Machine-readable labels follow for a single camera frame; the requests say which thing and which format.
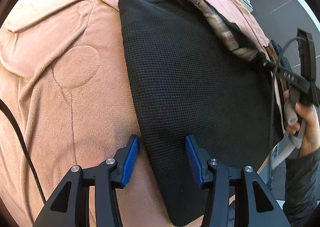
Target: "black bracket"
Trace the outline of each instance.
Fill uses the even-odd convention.
[[[291,87],[299,91],[298,101],[305,105],[314,104],[319,106],[320,89],[316,86],[316,51],[312,40],[312,35],[303,29],[298,28],[297,36],[304,40],[298,39],[298,49],[301,63],[301,75],[278,66],[277,76],[283,78]],[[277,55],[279,56],[281,47],[272,41]],[[257,54],[259,63],[269,71],[273,71],[275,63],[267,60],[264,53]]]
[[[186,152],[195,182],[209,189],[201,227],[228,225],[229,186],[235,187],[235,227],[290,227],[278,202],[251,166],[225,166],[186,137]]]
[[[98,166],[73,166],[42,208],[33,227],[89,227],[89,187],[95,186],[97,227],[123,227],[116,188],[129,182],[139,150],[132,135],[127,146]]]

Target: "black mesh fabric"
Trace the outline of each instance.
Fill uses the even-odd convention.
[[[142,139],[170,220],[204,213],[185,152],[193,134],[227,166],[257,170],[268,155],[271,77],[229,52],[187,0],[119,0],[130,87]],[[273,145],[282,137],[275,106]]]

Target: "finger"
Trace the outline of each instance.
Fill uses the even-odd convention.
[[[289,90],[286,90],[286,91],[283,93],[283,98],[284,98],[284,101],[285,101],[285,102],[290,98]]]
[[[287,128],[285,129],[287,132],[289,132],[290,134],[295,134],[296,133],[296,129],[292,126],[287,126]]]
[[[293,125],[293,128],[295,130],[300,130],[300,124],[297,122],[295,125]]]
[[[297,114],[307,121],[308,124],[314,125],[316,123],[316,116],[312,113],[312,108],[310,109],[308,106],[297,103],[295,110]]]

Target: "blue gripper pad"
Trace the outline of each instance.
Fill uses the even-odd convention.
[[[204,185],[204,180],[202,178],[202,168],[189,136],[186,137],[185,148],[193,179],[199,185],[199,187],[202,188]]]
[[[130,136],[126,147],[117,150],[113,157],[118,162],[117,169],[111,173],[115,188],[123,189],[129,183],[138,151],[139,138],[136,135]]]

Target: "black cable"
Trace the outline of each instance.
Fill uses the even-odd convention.
[[[302,37],[295,37],[290,39],[282,48],[282,50],[279,51],[279,56],[276,61],[275,67],[273,69],[273,74],[272,74],[272,90],[271,90],[271,110],[270,110],[270,124],[269,124],[269,139],[268,139],[268,148],[269,148],[269,161],[268,161],[268,181],[271,178],[271,156],[272,156],[272,143],[273,143],[273,119],[274,119],[274,105],[275,105],[275,80],[276,80],[276,72],[278,71],[279,63],[281,58],[283,57],[284,52],[287,50],[289,45],[294,42],[295,40],[303,40],[306,41]]]
[[[28,164],[29,164],[30,169],[31,169],[32,174],[33,174],[33,177],[34,177],[34,179],[36,181],[36,185],[38,187],[39,193],[41,195],[41,199],[43,201],[43,204],[45,204],[46,201],[45,201],[44,193],[42,191],[41,184],[40,184],[36,169],[33,166],[33,163],[32,163],[31,158],[29,156],[29,152],[28,152],[28,149],[27,149],[26,144],[24,142],[24,139],[23,139],[21,130],[19,128],[19,125],[18,125],[16,119],[14,118],[13,114],[11,113],[9,108],[7,107],[7,105],[1,99],[0,99],[0,110],[8,118],[8,120],[10,121],[12,127],[14,128],[14,131],[16,132],[16,134],[18,136],[18,139],[19,139],[23,154],[24,154],[26,160],[28,161]]]

